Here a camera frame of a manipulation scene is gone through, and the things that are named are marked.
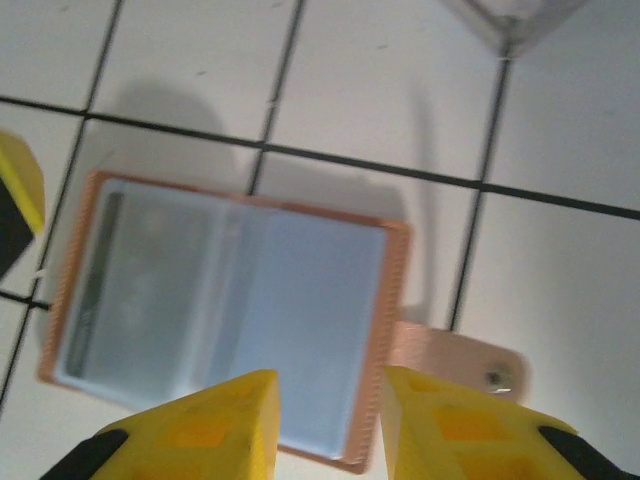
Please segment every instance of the card holder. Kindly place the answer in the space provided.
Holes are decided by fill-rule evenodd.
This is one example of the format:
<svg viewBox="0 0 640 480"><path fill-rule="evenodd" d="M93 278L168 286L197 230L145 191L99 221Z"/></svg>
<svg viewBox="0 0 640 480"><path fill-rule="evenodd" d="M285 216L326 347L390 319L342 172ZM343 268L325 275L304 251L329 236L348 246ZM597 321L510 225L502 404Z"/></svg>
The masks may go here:
<svg viewBox="0 0 640 480"><path fill-rule="evenodd" d="M409 241L400 222L95 172L39 376L140 410L275 368L281 448L361 473Z"/></svg>

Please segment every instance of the tile grout line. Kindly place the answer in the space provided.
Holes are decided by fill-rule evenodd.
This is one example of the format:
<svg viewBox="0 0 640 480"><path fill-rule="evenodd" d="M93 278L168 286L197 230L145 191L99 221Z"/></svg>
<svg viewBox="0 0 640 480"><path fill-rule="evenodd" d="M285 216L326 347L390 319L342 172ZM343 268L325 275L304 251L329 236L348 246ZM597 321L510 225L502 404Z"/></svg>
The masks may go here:
<svg viewBox="0 0 640 480"><path fill-rule="evenodd" d="M18 295L17 293L8 292L6 290L0 290L0 298L2 298L3 300L21 303L23 305L29 305L29 299L27 297L23 297L22 295Z"/></svg>
<svg viewBox="0 0 640 480"><path fill-rule="evenodd" d="M278 66L278 73L276 74L276 80L273 86L273 93L271 95L271 98L269 99L269 109L262 132L262 146L260 147L260 151L258 151L256 155L253 172L251 174L249 187L247 189L248 195L254 195L258 190L258 185L260 183L260 177L262 175L262 169L265 162L265 153L267 152L264 146L269 143L269 140L271 140L273 126L275 125L276 117L278 116L280 100L282 99L282 92L287 80L289 68L291 67L291 61L293 60L296 40L298 39L298 30L300 28L300 24L302 23L302 15L304 13L305 5L306 0L298 0L296 2L295 10L291 15L291 21L289 23L289 29L287 33L287 40L284 44L282 54L280 56L280 64Z"/></svg>
<svg viewBox="0 0 640 480"><path fill-rule="evenodd" d="M85 127L88 121L87 114L88 112L90 112L98 92L100 79L104 72L104 67L105 67L107 56L109 53L109 48L111 47L111 43L113 42L113 37L115 35L116 26L120 18L120 13L122 12L123 5L124 5L124 0L115 0L113 4L113 9L111 10L111 16L109 17L109 23L107 24L107 29L105 31L105 35L102 43L102 49L100 50L100 55L98 56L98 59L96 61L95 71L94 71L91 85L89 88L89 94L86 101L86 108L82 111L82 119L80 121L80 125L78 126L78 131L76 133L76 138L74 141L74 146L73 146L71 155L69 157L69 161L67 162L67 167L64 174L64 180L62 182L62 186L58 193L58 198L56 199L56 206L54 209L53 217L51 219L51 223L49 224L44 246L40 253L37 270L42 269L47 259L47 254L49 253L49 248L51 246L51 239L53 238L57 221L60 216L60 210L62 209L62 204L64 203L66 191L71 180L71 174L73 172L74 165L76 163L78 154L80 152L80 146L84 138ZM9 392L9 388L11 386L11 379L13 377L13 372L15 371L15 367L18 362L18 357L20 356L22 344L24 343L24 339L27 331L27 323L31 316L31 311L37 306L36 302L34 302L34 297L36 295L36 292L38 291L39 284L40 284L40 279L35 278L31 286L31 293L27 297L27 300L29 301L29 303L25 306L25 313L23 315L22 322L18 330L18 334L14 341L10 360L5 370L4 380L2 383L2 392L0 393L0 420L2 419L2 412L4 410L4 402L6 400L6 397Z"/></svg>
<svg viewBox="0 0 640 480"><path fill-rule="evenodd" d="M15 371L15 366L18 360L22 344L24 343L24 337L27 330L27 322L31 316L32 308L30 305L25 305L22 320L20 321L20 328L13 341L13 348L11 350L11 358L5 367L4 381L2 382L2 390L0 391L0 428L2 426L2 413L4 411L4 403L9 393L9 387L11 386L11 378Z"/></svg>
<svg viewBox="0 0 640 480"><path fill-rule="evenodd" d="M493 96L493 107L491 110L491 118L489 121L489 127L487 130L487 136L485 137L485 147L482 154L482 163L479 172L480 188L476 191L473 207L471 210L471 218L469 219L466 242L462 254L462 260L460 262L460 270L458 271L458 282L455 289L455 296L451 306L451 315L449 317L448 330L455 332L459 327L459 318L462 308L462 304L465 299L467 290L467 283L469 281L469 270L471 263L473 262L475 248L478 240L478 225L480 223L482 209L484 205L484 195L487 191L485 188L485 181L491 170L493 163L495 147L497 144L498 133L500 129L500 119L505 104L507 95L507 87L509 82L509 73L513 61L510 56L510 44L509 41L505 41L500 55L500 68L497 77L497 83L495 87L495 93Z"/></svg>
<svg viewBox="0 0 640 480"><path fill-rule="evenodd" d="M498 185L492 183L480 183L478 180L471 180L462 177L455 177L441 173L429 172L425 170L417 170L407 167L399 167L384 163L377 163L370 160L364 160L356 157L348 157L333 153L308 150L299 147L280 145L276 143L265 143L260 140L250 140L241 137L231 137L217 133L210 133L201 130L193 130L173 125L148 122L145 120L136 120L117 115L97 112L84 112L62 106L56 106L46 103L33 102L13 97L0 96L0 104L8 104L25 108L33 108L40 111L72 115L77 117L86 117L89 120L99 120L105 123L115 125L124 125L133 128L140 128L154 132L167 133L170 135L179 135L188 138L196 138L200 140L208 140L212 142L223 143L227 145L235 145L245 148L263 149L264 152L281 153L300 157L305 160L315 160L320 162L334 163L347 167L360 168L363 170L371 170L389 175L397 175L401 177L415 178L427 182L451 185L455 187L467 188L471 190L482 190L483 192L495 193L511 198L519 198L521 200L531 200L548 205L557 205L560 207L571 208L573 210L582 210L592 213L601 213L603 215L626 218L629 220L640 220L640 210L618 207L606 203L590 202L588 200L580 200L572 197L564 197L550 193L536 192L533 190L525 190L522 188L508 187L506 185Z"/></svg>

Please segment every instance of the yellow object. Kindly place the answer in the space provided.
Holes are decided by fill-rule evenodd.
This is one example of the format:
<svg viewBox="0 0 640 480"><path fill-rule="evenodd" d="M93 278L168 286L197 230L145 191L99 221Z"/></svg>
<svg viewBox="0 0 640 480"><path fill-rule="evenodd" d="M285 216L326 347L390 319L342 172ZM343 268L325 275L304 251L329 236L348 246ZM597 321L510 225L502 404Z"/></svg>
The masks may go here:
<svg viewBox="0 0 640 480"><path fill-rule="evenodd" d="M389 480L583 480L538 432L575 433L553 417L403 367L383 389Z"/></svg>
<svg viewBox="0 0 640 480"><path fill-rule="evenodd" d="M280 397L274 370L235 378L125 418L126 442L92 480L273 478Z"/></svg>
<svg viewBox="0 0 640 480"><path fill-rule="evenodd" d="M33 233L44 228L44 180L28 145L0 132L0 179Z"/></svg>

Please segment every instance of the clear glass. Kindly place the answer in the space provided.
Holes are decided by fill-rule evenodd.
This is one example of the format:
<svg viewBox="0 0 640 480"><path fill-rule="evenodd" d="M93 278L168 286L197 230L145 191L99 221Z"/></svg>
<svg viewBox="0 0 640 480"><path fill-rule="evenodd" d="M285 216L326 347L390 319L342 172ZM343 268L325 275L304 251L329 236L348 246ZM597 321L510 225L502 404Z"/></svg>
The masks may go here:
<svg viewBox="0 0 640 480"><path fill-rule="evenodd" d="M376 226L109 180L56 380L142 410L275 369L281 444L339 459L386 236Z"/></svg>
<svg viewBox="0 0 640 480"><path fill-rule="evenodd" d="M587 0L443 0L496 53L519 55Z"/></svg>

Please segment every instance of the white tile floor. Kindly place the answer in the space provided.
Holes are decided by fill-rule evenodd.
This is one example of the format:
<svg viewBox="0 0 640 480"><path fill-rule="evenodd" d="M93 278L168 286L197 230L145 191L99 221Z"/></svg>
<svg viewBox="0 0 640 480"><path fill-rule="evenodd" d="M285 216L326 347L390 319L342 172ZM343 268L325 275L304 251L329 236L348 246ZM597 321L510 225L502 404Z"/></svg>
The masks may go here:
<svg viewBox="0 0 640 480"><path fill-rule="evenodd" d="M74 199L91 168L236 191L250 182L296 2L174 3L124 2L89 115L100 120L83 124L37 299L51 300ZM82 117L20 100L87 107L114 5L29 0L5 5L0 16L0 128L21 133L38 157L49 219ZM515 62L492 183L640 209L640 3L603 5L592 1ZM411 222L416 244L403 313L445 327L474 191L394 168L477 178L498 59L435 1L309 0L297 40L272 141L374 162L378 171L269 153L258 193ZM109 115L205 134L118 125ZM220 143L206 133L247 140ZM485 200L460 331L522 352L532 369L528 405L569 421L640 473L640 213L616 218L493 194ZM31 293L44 240L1 291ZM0 298L5 369L25 308ZM8 384L0 478L37 478L125 414L36 382L45 322L46 312L31 312ZM282 454L276 478L350 475ZM363 478L386 478L379 439Z"/></svg>

